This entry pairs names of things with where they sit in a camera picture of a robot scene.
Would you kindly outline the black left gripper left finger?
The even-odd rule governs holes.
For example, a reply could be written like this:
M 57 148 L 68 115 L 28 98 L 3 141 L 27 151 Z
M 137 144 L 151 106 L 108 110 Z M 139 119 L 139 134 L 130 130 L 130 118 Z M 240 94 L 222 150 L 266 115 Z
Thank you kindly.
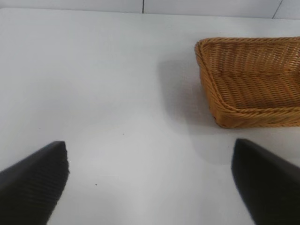
M 69 176 L 64 141 L 54 141 L 0 172 L 0 223 L 45 225 Z

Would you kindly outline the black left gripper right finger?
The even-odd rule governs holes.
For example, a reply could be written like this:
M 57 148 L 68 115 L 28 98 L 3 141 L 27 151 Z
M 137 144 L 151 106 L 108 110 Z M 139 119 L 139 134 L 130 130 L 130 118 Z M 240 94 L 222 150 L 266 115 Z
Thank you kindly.
M 255 224 L 300 223 L 300 169 L 262 146 L 237 139 L 232 155 L 236 188 Z

